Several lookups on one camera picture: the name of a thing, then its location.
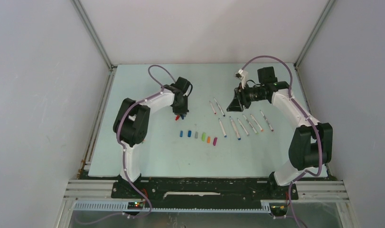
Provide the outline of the dark blue cap marker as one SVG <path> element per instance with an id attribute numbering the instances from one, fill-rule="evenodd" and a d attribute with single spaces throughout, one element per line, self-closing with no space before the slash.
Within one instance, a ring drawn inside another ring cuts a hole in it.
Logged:
<path id="1" fill-rule="evenodd" d="M 219 108 L 219 111 L 220 111 L 221 115 L 222 115 L 223 117 L 225 117 L 225 113 L 224 113 L 224 111 L 223 111 L 223 109 L 222 109 L 220 103 L 217 101 L 217 99 L 216 99 L 215 97 L 214 97 L 214 101 L 215 101 L 217 107 Z"/>

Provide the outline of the orange cap marker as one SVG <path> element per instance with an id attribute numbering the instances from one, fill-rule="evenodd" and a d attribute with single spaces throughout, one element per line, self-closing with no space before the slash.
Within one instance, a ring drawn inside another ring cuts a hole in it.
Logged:
<path id="1" fill-rule="evenodd" d="M 260 132 L 263 132 L 264 130 L 263 130 L 262 126 L 259 124 L 259 122 L 256 120 L 256 118 L 252 114 L 250 114 L 250 116 L 254 120 L 255 124 L 258 126 Z"/>

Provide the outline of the green cap marker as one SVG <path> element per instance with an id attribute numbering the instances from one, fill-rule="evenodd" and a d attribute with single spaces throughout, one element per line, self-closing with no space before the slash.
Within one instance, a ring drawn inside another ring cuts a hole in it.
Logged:
<path id="1" fill-rule="evenodd" d="M 253 132 L 255 134 L 258 134 L 258 131 L 255 129 L 255 127 L 252 125 L 252 123 L 248 120 L 248 118 L 245 116 L 245 114 L 242 114 L 243 118 L 247 121 L 247 123 L 249 124 L 249 126 L 251 127 L 251 129 L 253 130 Z"/>

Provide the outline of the light blue marker body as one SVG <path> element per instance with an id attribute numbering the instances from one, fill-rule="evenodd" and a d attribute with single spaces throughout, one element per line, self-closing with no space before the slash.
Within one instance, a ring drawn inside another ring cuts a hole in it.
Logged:
<path id="1" fill-rule="evenodd" d="M 223 123 L 222 123 L 220 118 L 218 119 L 218 121 L 219 121 L 219 125 L 220 125 L 220 128 L 221 128 L 222 134 L 223 134 L 224 138 L 226 138 L 227 134 L 226 134 L 225 128 L 223 126 Z"/>

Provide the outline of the purple cap marker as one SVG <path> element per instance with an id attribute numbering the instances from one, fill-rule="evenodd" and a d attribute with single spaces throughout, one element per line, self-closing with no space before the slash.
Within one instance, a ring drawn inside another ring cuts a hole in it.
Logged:
<path id="1" fill-rule="evenodd" d="M 274 132 L 274 128 L 272 127 L 272 125 L 270 124 L 268 118 L 266 117 L 266 115 L 264 114 L 264 112 L 262 110 L 260 110 L 260 113 L 261 115 L 263 116 L 266 124 L 268 125 L 268 127 L 270 128 L 271 132 Z"/>

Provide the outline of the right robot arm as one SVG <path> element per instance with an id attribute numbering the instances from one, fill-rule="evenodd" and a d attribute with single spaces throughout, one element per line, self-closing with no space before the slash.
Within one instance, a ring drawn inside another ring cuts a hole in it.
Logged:
<path id="1" fill-rule="evenodd" d="M 252 102 L 267 100 L 276 107 L 294 130 L 288 149 L 288 161 L 270 175 L 267 192 L 274 199 L 286 192 L 286 186 L 305 175 L 318 177 L 322 166 L 329 163 L 332 154 L 333 128 L 321 123 L 296 100 L 291 86 L 279 81 L 273 67 L 258 69 L 259 84 L 247 84 L 247 71 L 239 69 L 235 77 L 240 80 L 234 97 L 227 107 L 229 112 L 242 112 Z"/>

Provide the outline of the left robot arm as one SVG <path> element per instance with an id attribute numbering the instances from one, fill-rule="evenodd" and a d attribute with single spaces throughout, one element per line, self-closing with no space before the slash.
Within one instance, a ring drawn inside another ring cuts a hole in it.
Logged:
<path id="1" fill-rule="evenodd" d="M 136 182 L 141 171 L 137 147 L 148 132 L 150 115 L 165 107 L 171 107 L 176 117 L 184 119 L 189 112 L 188 97 L 193 85 L 179 77 L 175 83 L 163 85 L 160 91 L 142 100 L 123 100 L 113 124 L 117 142 L 122 147 L 122 170 L 120 176 L 127 180 L 123 192 L 130 198 L 139 196 L 141 185 Z"/>

